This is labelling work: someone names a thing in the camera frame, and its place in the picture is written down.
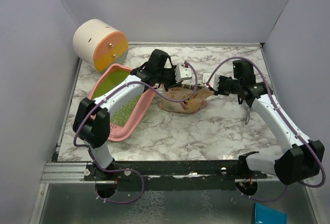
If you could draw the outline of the metal litter scoop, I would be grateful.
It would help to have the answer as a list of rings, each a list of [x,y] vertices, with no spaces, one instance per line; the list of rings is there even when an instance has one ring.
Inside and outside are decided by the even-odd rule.
[[[248,125],[250,121],[250,112],[251,112],[251,108],[247,108],[245,113],[245,121],[244,121],[245,125]]]

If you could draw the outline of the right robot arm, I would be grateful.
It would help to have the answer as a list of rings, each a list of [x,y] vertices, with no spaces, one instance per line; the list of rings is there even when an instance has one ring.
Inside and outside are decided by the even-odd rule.
[[[249,110],[263,119],[283,152],[280,157],[259,152],[242,155],[242,162],[237,165],[238,174],[242,178],[249,178],[255,171],[261,171],[277,176],[285,185],[301,183],[311,188],[323,186],[326,181],[322,165],[323,143],[311,140],[289,118],[266,79],[256,81],[254,72],[259,68],[251,60],[238,56],[231,60],[233,77],[212,72],[205,85],[215,95],[237,95],[239,104],[245,103]]]

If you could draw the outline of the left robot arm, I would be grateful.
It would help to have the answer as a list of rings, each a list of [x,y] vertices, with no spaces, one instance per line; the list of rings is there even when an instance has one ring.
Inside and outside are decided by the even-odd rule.
[[[156,84],[172,87],[177,83],[176,66],[166,68],[171,61],[168,53],[155,49],[147,62],[125,73],[118,84],[107,93],[91,100],[84,98],[78,106],[73,123],[75,138],[80,138],[87,147],[91,158],[98,164],[96,174],[103,180],[113,176],[114,158],[106,145],[110,135],[111,117],[134,97],[143,94]]]

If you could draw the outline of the beige cat litter bag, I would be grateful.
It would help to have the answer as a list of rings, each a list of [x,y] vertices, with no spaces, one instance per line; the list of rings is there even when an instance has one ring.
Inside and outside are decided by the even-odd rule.
[[[180,87],[173,87],[163,95],[170,100],[183,100],[192,94],[194,85],[182,84]],[[213,95],[213,92],[198,85],[194,95],[183,102],[172,102],[164,98],[158,104],[158,107],[164,111],[174,113],[195,113],[208,105],[207,98]]]

